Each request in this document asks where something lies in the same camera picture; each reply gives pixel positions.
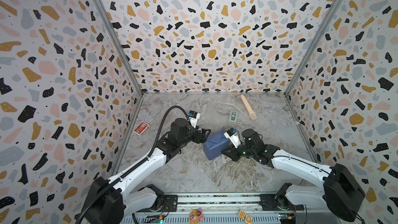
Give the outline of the blue wrapping paper sheet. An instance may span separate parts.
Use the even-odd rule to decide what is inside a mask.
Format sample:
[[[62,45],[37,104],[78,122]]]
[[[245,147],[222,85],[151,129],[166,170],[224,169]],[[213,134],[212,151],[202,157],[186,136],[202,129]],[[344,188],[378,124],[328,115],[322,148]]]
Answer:
[[[225,137],[224,133],[224,130],[220,130],[211,134],[203,144],[203,152],[208,160],[213,160],[222,155],[222,151],[230,146],[230,140]]]

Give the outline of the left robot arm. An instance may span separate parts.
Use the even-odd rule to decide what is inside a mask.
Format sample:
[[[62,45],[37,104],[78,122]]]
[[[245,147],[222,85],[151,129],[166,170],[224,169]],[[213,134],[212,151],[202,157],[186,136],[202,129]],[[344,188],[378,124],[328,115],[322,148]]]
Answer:
[[[164,192],[154,185],[148,185],[134,192],[152,172],[166,165],[179,154],[183,147],[194,142],[203,144],[210,135],[210,129],[194,127],[185,118],[177,118],[171,129],[155,139],[150,152],[124,171],[108,179],[99,177],[90,186],[81,213],[75,217],[78,224],[118,224],[126,216],[153,208],[163,203]]]

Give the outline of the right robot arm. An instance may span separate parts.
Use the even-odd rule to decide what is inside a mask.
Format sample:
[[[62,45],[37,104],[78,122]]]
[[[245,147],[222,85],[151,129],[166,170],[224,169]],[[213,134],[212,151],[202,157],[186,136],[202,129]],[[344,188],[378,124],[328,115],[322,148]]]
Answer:
[[[238,131],[231,128],[224,136],[232,144],[222,153],[234,162],[242,157],[253,159],[263,166],[289,172],[312,184],[283,184],[274,198],[278,208],[314,206],[327,208],[346,222],[362,220],[359,210],[365,192],[344,165],[318,164],[292,155],[278,146],[264,144],[261,135],[254,129],[246,129],[239,135]]]

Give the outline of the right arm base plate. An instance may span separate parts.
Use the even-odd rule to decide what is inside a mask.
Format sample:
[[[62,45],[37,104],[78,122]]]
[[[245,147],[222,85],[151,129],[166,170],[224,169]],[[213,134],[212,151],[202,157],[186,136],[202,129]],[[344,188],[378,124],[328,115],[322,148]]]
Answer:
[[[291,204],[285,196],[277,194],[260,194],[259,204],[263,211],[303,211],[303,205]]]

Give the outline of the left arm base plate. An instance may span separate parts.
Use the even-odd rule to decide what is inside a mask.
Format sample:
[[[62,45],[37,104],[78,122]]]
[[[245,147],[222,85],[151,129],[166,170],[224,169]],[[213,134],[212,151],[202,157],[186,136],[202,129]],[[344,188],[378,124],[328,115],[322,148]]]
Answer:
[[[139,210],[139,213],[157,213],[157,212],[176,212],[178,206],[178,195],[163,195],[155,200],[150,208]]]

